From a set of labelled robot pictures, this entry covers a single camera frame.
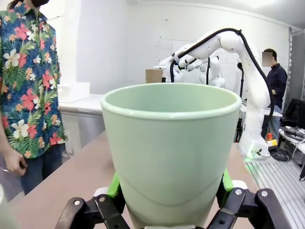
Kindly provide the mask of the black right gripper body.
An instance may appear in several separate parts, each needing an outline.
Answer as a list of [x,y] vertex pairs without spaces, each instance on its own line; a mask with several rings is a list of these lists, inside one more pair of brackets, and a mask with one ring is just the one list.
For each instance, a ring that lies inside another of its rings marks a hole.
[[189,65],[188,63],[188,57],[184,56],[182,57],[179,62],[175,63],[174,66],[176,69],[182,70],[185,69]]

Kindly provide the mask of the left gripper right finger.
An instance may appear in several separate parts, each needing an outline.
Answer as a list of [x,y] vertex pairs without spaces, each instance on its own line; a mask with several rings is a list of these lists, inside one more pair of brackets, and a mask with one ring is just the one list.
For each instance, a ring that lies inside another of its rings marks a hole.
[[216,193],[219,210],[209,223],[210,229],[232,229],[238,218],[246,218],[255,229],[286,229],[287,219],[275,195],[269,188],[256,193],[233,187],[225,170]]

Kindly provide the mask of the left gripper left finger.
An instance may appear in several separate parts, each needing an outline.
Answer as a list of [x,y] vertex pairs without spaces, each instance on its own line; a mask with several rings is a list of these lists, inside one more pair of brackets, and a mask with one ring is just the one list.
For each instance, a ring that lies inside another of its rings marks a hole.
[[128,229],[122,216],[125,204],[115,173],[105,194],[94,196],[88,201],[79,197],[69,199],[55,228],[92,229],[97,224],[104,224],[107,229]]

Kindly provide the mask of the person's right hand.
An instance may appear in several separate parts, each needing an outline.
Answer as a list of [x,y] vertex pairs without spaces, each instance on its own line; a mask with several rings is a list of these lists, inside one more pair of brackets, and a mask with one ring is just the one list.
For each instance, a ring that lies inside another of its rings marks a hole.
[[10,148],[7,152],[3,153],[3,155],[6,167],[10,172],[13,172],[18,176],[25,175],[28,165],[22,154],[13,148]]

